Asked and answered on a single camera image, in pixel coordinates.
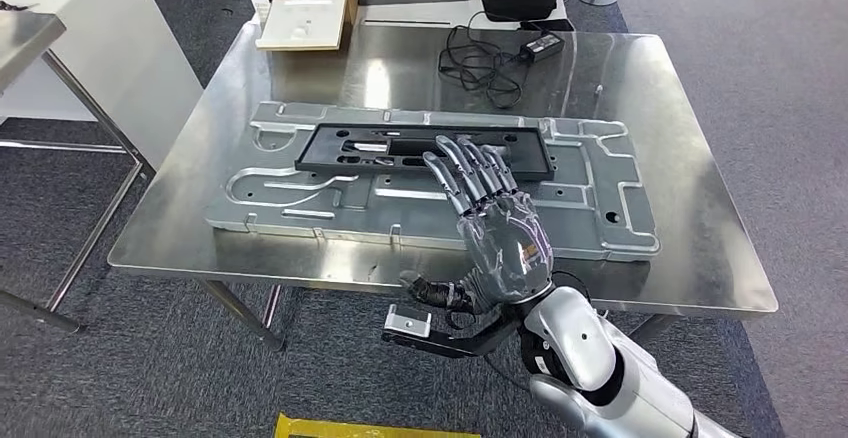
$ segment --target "yellow sign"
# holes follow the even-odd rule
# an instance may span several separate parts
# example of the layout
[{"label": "yellow sign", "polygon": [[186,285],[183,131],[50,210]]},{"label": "yellow sign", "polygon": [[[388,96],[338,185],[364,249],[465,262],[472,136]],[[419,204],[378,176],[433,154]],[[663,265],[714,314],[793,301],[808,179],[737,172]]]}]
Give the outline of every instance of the yellow sign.
[{"label": "yellow sign", "polygon": [[274,438],[480,438],[471,433],[298,420],[280,413]]}]

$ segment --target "aluminum plate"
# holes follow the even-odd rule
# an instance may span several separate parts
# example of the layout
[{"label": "aluminum plate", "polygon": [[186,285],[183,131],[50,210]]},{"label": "aluminum plate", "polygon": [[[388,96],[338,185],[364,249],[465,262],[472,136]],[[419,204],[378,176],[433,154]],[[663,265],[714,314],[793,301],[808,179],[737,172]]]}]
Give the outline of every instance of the aluminum plate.
[{"label": "aluminum plate", "polygon": [[294,169],[318,123],[536,126],[555,178],[520,183],[554,255],[648,260],[660,249],[627,128],[620,122],[262,103],[245,127],[206,220],[231,231],[464,249],[456,215],[426,175],[332,175]]}]

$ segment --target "stainless steel table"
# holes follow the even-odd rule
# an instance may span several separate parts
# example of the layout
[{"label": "stainless steel table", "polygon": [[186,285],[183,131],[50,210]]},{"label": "stainless steel table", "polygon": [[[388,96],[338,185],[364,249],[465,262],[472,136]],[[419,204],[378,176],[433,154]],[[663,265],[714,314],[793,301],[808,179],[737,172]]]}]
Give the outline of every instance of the stainless steel table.
[{"label": "stainless steel table", "polygon": [[[109,262],[132,273],[196,279],[272,347],[267,329],[280,285],[392,291],[400,269],[452,279],[464,253],[213,230],[203,208],[223,183],[227,156],[262,100],[497,113],[438,76],[448,30],[358,26],[339,52],[268,55],[246,24],[130,219]],[[532,32],[485,31],[509,48]],[[601,309],[750,318],[777,301],[662,41],[650,35],[563,34],[563,52],[536,64],[510,114],[619,120],[630,129],[663,249],[650,263],[564,260]],[[226,281],[275,285],[263,319]]]},{"label": "stainless steel table", "polygon": [[82,247],[68,267],[59,286],[44,306],[20,298],[12,293],[0,290],[0,304],[13,307],[22,313],[36,317],[63,330],[75,332],[80,323],[57,312],[59,305],[70,290],[71,285],[85,264],[97,241],[103,235],[106,226],[112,220],[115,211],[123,202],[136,177],[142,174],[153,175],[153,169],[139,151],[118,129],[115,122],[100,107],[94,97],[76,79],[59,57],[49,48],[65,32],[65,25],[55,15],[32,13],[29,11],[0,11],[0,91],[5,90],[32,62],[39,57],[53,70],[60,80],[91,112],[106,131],[119,143],[112,145],[81,145],[75,143],[47,143],[38,141],[0,139],[0,148],[23,148],[40,150],[61,150],[89,153],[126,153],[133,159],[133,168],[127,174],[112,201],[97,220],[94,229],[88,235]]}]

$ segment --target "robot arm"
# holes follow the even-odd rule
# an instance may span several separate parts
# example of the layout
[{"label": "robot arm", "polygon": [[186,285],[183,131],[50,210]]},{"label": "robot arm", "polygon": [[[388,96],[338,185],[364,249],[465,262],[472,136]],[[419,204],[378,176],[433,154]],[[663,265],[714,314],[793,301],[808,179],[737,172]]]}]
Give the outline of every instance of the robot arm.
[{"label": "robot arm", "polygon": [[568,425],[590,437],[736,436],[698,413],[665,379],[656,360],[606,319],[577,290],[556,288],[553,253],[529,195],[492,147],[478,149],[439,136],[468,193],[433,153],[424,161],[444,188],[476,268],[459,283],[415,273],[401,281],[414,298],[448,310],[500,317],[477,335],[453,338],[430,329],[431,315],[392,305],[383,339],[451,358],[482,356],[511,333],[533,374],[530,392]]},{"label": "robot arm", "polygon": [[533,398],[587,436],[736,436],[697,412],[686,394],[662,376],[656,360],[598,316],[573,288],[551,292],[524,325],[561,363],[548,366],[549,357],[534,356],[541,366],[528,365],[536,372],[530,378]]}]

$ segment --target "black case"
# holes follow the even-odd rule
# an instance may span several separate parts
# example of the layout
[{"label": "black case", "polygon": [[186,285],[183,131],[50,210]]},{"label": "black case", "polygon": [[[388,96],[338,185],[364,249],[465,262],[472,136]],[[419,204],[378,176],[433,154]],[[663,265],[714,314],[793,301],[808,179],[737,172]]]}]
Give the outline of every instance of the black case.
[{"label": "black case", "polygon": [[[356,174],[430,173],[421,155],[432,151],[449,169],[455,167],[436,146],[436,136],[456,141],[467,137],[475,145],[492,145],[518,181],[554,177],[553,164],[538,128],[429,125],[366,125],[322,123],[315,127],[294,167],[300,171]],[[355,148],[365,145],[372,150]],[[373,151],[385,146],[385,150]]]}]

